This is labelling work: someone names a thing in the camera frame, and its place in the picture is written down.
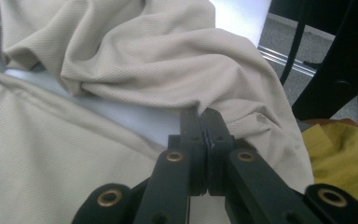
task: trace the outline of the yellow fabric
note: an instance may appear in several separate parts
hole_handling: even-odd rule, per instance
[[[358,200],[358,128],[318,124],[303,132],[303,138],[315,183],[339,187]]]

